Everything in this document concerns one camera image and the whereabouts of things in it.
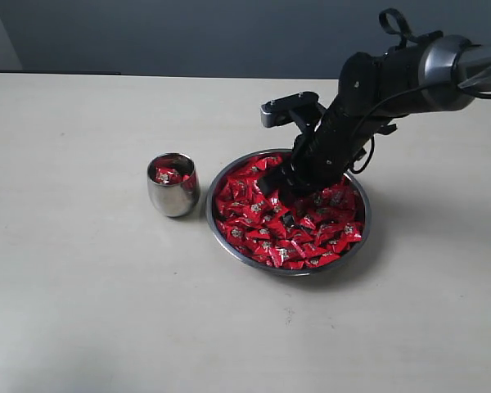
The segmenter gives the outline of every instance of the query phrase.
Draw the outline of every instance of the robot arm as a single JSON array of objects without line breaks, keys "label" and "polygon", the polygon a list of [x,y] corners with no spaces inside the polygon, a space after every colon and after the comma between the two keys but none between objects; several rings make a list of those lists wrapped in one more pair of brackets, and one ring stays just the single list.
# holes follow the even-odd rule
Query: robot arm
[{"label": "robot arm", "polygon": [[[399,31],[390,27],[395,18]],[[458,35],[435,31],[412,35],[395,9],[380,13],[382,28],[400,37],[400,44],[383,56],[358,52],[340,72],[338,95],[325,109],[311,92],[262,105],[265,127],[295,122],[302,134],[291,156],[259,180],[263,194],[278,190],[289,205],[340,181],[354,162],[365,156],[363,146],[375,134],[396,130],[391,122],[413,113],[459,111],[475,97],[491,98],[491,45],[477,46]]]}]

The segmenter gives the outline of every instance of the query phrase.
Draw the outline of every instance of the white table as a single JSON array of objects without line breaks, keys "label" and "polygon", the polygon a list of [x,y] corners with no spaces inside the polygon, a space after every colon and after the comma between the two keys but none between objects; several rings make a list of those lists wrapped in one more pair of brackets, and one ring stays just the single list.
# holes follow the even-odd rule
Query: white table
[{"label": "white table", "polygon": [[377,138],[372,234],[323,277],[151,207],[159,153],[207,188],[290,147],[259,106],[300,90],[336,82],[0,75],[0,393],[491,392],[491,102]]}]

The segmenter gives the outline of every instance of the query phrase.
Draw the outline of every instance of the candy pile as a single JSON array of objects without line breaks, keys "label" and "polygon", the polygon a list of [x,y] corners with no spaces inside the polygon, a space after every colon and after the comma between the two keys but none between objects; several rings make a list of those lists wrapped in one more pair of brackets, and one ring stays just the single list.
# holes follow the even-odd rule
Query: candy pile
[{"label": "candy pile", "polygon": [[223,180],[214,198],[218,230],[240,253],[275,268],[317,268],[338,260],[362,239],[362,198],[344,178],[288,209],[277,192],[266,198],[256,183],[281,162],[282,154],[255,157]]},{"label": "candy pile", "polygon": [[166,168],[163,166],[156,167],[155,181],[158,184],[178,184],[185,182],[189,178],[188,174],[183,176],[174,168]]}]

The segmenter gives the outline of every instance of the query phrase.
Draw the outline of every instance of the metal bowl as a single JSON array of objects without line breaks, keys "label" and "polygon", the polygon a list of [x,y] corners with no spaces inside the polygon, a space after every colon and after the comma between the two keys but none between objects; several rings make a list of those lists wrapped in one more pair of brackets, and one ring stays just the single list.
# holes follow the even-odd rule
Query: metal bowl
[{"label": "metal bowl", "polygon": [[217,177],[211,183],[211,186],[209,187],[209,190],[207,192],[207,198],[205,201],[205,217],[207,218],[207,222],[209,224],[209,227],[213,231],[214,236],[216,237],[218,242],[222,245],[222,247],[225,248],[227,252],[229,252],[232,256],[234,256],[244,264],[248,264],[249,266],[252,266],[254,268],[262,269],[267,272],[280,276],[309,276],[310,274],[322,273],[327,270],[345,264],[349,258],[351,258],[353,255],[355,255],[358,252],[358,250],[360,250],[360,248],[366,242],[367,237],[369,236],[369,230],[371,228],[371,207],[369,206],[369,200],[367,198],[367,194],[365,193],[360,183],[354,178],[352,174],[345,173],[344,176],[351,182],[353,188],[356,189],[360,193],[360,196],[362,197],[362,201],[364,205],[364,214],[365,214],[365,220],[364,220],[365,225],[362,232],[362,239],[360,240],[360,242],[357,242],[347,253],[342,255],[338,260],[331,262],[330,264],[325,264],[323,266],[314,269],[301,269],[301,270],[279,269],[279,268],[267,266],[266,264],[261,264],[235,250],[235,248],[231,246],[227,242],[225,237],[220,233],[215,222],[215,217],[218,215],[218,211],[214,204],[214,194],[221,190],[221,187],[223,186],[223,179],[227,174],[231,173],[233,170],[237,169],[237,167],[243,165],[245,161],[249,160],[254,156],[261,158],[263,156],[268,156],[273,153],[289,153],[289,152],[291,152],[291,150],[287,150],[287,149],[271,149],[271,150],[257,151],[255,153],[251,153],[248,154],[247,156],[243,156],[237,160],[234,160],[231,164],[229,164],[224,169],[222,169],[222,171],[217,175]]}]

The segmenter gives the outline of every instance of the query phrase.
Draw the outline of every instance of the metal cup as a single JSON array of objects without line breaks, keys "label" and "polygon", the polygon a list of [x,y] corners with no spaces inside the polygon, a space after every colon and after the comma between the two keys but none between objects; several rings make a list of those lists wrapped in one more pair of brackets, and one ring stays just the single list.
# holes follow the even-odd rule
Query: metal cup
[{"label": "metal cup", "polygon": [[[176,184],[157,183],[157,167],[174,168],[189,178]],[[147,191],[151,203],[163,215],[180,217],[191,212],[200,198],[200,184],[192,159],[180,153],[157,156],[147,167]]]}]

